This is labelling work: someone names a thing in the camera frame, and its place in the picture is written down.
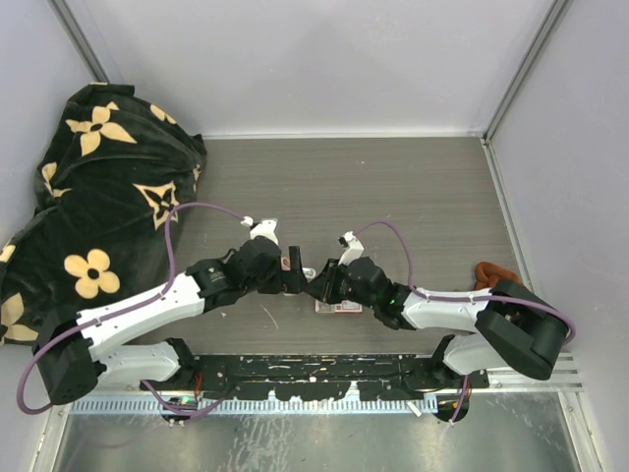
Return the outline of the red white staple box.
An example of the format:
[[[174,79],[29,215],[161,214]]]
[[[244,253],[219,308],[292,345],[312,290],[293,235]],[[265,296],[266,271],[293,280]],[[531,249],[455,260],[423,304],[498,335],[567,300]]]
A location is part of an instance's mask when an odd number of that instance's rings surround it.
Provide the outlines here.
[[[348,300],[335,304],[328,304],[315,300],[314,310],[319,314],[357,315],[363,311],[363,306]]]

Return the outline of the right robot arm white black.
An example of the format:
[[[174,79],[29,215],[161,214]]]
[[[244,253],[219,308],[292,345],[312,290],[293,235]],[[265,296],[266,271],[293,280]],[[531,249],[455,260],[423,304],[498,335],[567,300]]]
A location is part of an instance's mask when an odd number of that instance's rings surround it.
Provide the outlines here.
[[[329,260],[308,283],[319,302],[357,303],[394,329],[446,329],[430,364],[435,382],[452,387],[485,368],[509,367],[528,378],[550,378],[572,325],[522,285],[503,280],[470,292],[439,292],[391,281],[367,257],[346,265]]]

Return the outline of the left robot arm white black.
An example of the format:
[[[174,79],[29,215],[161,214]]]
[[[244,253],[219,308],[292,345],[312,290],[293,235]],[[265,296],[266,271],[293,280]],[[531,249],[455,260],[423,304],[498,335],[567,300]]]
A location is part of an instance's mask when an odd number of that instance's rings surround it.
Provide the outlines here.
[[[44,327],[33,359],[53,405],[76,401],[99,386],[167,382],[191,386],[197,366],[177,341],[134,346],[132,340],[164,325],[231,306],[251,292],[301,294],[315,278],[301,250],[283,257],[257,236],[218,259],[201,260],[166,283],[128,299],[87,309]]]

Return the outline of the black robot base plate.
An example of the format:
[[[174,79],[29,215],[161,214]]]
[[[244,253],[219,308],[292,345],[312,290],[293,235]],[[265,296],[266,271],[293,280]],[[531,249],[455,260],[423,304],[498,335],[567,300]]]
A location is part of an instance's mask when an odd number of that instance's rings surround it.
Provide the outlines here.
[[[351,387],[363,401],[422,399],[430,392],[457,390],[463,377],[414,354],[201,355],[166,381],[166,392],[197,390],[206,398],[281,401],[344,398]]]

